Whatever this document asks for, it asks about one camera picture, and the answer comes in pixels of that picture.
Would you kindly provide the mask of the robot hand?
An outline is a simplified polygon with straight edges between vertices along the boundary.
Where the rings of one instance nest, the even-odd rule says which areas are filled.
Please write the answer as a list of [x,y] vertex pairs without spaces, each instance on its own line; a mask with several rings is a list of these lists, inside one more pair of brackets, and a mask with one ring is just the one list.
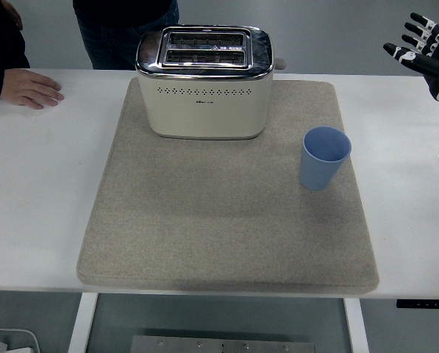
[[404,27],[410,32],[402,35],[409,47],[386,43],[383,49],[398,63],[423,75],[433,99],[439,101],[439,23],[419,15],[410,14]]

